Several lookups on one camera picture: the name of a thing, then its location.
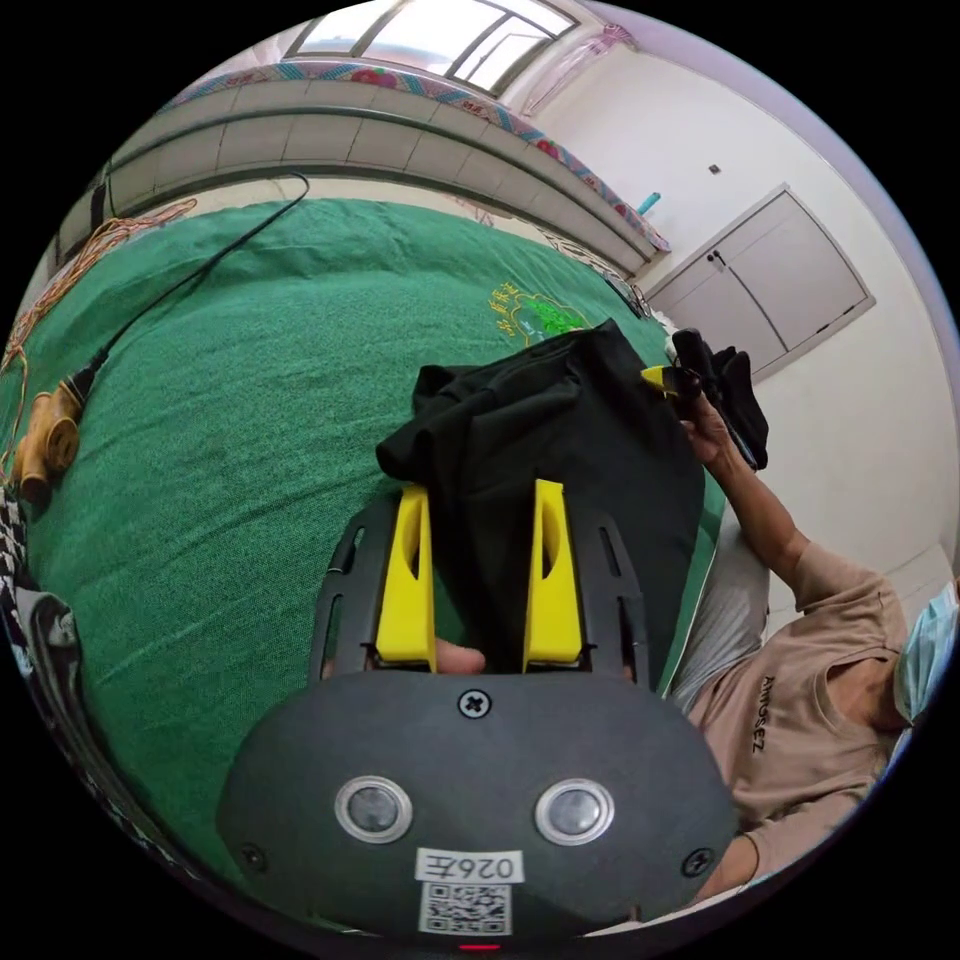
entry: screw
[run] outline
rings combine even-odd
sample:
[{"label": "screw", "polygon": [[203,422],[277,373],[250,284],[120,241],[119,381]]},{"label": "screw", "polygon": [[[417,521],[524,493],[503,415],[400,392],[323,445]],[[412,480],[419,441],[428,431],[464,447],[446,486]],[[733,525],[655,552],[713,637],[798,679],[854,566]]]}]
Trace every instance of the screw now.
[{"label": "screw", "polygon": [[701,847],[699,850],[694,850],[686,860],[683,861],[683,866],[680,868],[683,871],[685,877],[690,878],[691,880],[694,877],[699,877],[707,871],[710,867],[710,864],[713,863],[713,851],[707,847]]},{"label": "screw", "polygon": [[257,873],[265,873],[267,870],[267,858],[264,852],[252,843],[245,844],[240,848],[240,856],[244,863]]},{"label": "screw", "polygon": [[490,712],[492,703],[482,690],[468,690],[457,701],[457,709],[469,720],[479,720]]}]

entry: cabinet door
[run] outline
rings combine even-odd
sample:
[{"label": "cabinet door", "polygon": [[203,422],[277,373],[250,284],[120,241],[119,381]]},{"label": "cabinet door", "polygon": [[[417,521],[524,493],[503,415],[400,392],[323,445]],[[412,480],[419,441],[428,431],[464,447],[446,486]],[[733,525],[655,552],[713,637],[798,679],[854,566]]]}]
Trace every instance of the cabinet door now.
[{"label": "cabinet door", "polygon": [[714,259],[702,257],[651,301],[676,326],[696,327],[713,350],[735,346],[756,371],[786,352],[750,291]]},{"label": "cabinet door", "polygon": [[735,249],[740,246],[738,234],[749,228],[750,220],[717,249],[792,350],[850,313],[868,294],[830,238],[796,201],[784,194],[770,204],[778,213],[788,205],[789,216],[778,218],[779,223],[745,248]]}]

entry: white label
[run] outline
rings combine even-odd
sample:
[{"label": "white label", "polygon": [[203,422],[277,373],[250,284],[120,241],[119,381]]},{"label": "white label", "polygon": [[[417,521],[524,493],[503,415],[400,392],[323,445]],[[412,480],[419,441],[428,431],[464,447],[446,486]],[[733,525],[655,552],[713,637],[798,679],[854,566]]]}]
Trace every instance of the white label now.
[{"label": "white label", "polygon": [[523,851],[462,853],[458,850],[417,849],[415,880],[421,883],[523,883]]},{"label": "white label", "polygon": [[509,937],[512,894],[508,883],[425,883],[417,929],[458,937]]}]

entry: orange rope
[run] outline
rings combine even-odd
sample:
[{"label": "orange rope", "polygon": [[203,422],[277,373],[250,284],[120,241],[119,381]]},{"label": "orange rope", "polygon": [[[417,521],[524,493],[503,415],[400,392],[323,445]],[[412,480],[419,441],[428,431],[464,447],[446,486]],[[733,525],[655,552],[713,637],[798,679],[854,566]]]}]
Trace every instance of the orange rope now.
[{"label": "orange rope", "polygon": [[0,362],[0,376],[7,372],[14,357],[20,358],[23,375],[20,384],[20,403],[17,407],[17,415],[14,420],[13,432],[10,436],[10,443],[4,451],[3,456],[0,456],[0,479],[2,479],[4,483],[8,482],[6,464],[13,449],[17,431],[20,429],[20,421],[23,418],[23,410],[27,399],[27,355],[23,349],[27,338],[34,331],[37,324],[76,286],[80,278],[103,256],[120,246],[120,244],[125,243],[131,237],[136,236],[138,233],[142,233],[144,230],[149,230],[152,227],[162,226],[171,220],[183,216],[196,205],[196,198],[191,197],[189,200],[181,200],[179,203],[165,207],[159,213],[149,217],[106,220],[94,231],[93,235],[87,240],[83,249],[73,259],[70,265],[50,283],[33,306],[14,324],[13,330],[10,332],[10,339],[7,341],[7,346],[3,351],[3,361]]}]

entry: gray shorts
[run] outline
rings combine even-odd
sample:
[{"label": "gray shorts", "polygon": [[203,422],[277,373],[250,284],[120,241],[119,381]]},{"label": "gray shorts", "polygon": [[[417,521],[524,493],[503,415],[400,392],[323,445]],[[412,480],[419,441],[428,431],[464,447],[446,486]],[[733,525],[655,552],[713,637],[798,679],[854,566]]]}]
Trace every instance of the gray shorts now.
[{"label": "gray shorts", "polygon": [[670,698],[689,713],[704,685],[763,645],[770,602],[770,571],[743,538],[730,505],[693,618]]}]

